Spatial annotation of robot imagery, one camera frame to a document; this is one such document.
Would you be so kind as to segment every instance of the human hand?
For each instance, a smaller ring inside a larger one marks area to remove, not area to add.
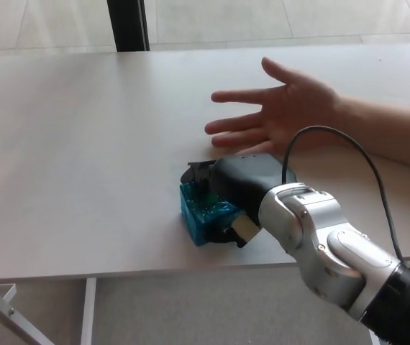
[[[205,132],[218,134],[211,140],[215,147],[239,148],[240,153],[283,153],[293,135],[304,127],[339,127],[341,98],[334,90],[308,75],[283,67],[266,57],[261,64],[270,77],[285,85],[213,93],[211,99],[217,103],[261,105],[261,110],[254,114],[208,123]],[[299,138],[296,149],[338,143],[338,138],[334,135],[312,132]]]

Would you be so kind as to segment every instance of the white table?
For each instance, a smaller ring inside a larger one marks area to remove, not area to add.
[[[275,85],[260,68],[265,55],[342,93],[410,104],[410,45],[2,58],[0,282],[292,265],[264,231],[244,249],[196,248],[179,208],[187,162],[219,154],[205,123],[255,109],[213,104],[211,92]],[[377,161],[410,258],[410,168]],[[391,250],[374,177],[358,154],[310,152],[291,165]],[[90,312],[95,282],[88,281]],[[8,309],[3,315],[11,325]]]

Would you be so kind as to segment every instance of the floor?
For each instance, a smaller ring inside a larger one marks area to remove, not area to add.
[[[410,0],[145,0],[152,50],[410,42]],[[115,51],[105,0],[0,0],[0,56]],[[82,280],[20,283],[14,306],[78,344]],[[99,280],[94,344],[370,344],[296,269]],[[0,344],[22,342],[0,326]]]

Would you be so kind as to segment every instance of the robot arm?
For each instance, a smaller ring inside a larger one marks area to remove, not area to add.
[[[312,292],[381,339],[410,345],[410,268],[355,229],[333,196],[303,183],[279,185],[258,216]]]
[[[312,292],[380,339],[410,345],[410,268],[354,228],[332,195],[297,183],[289,169],[281,184],[281,171],[271,155],[229,156],[192,163],[181,182],[194,181],[246,213],[254,233],[240,236],[235,221],[227,239],[236,235],[243,247],[264,228],[296,260]]]

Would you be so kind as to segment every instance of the forearm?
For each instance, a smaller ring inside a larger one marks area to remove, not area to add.
[[[338,127],[375,155],[410,165],[410,108],[344,98]]]

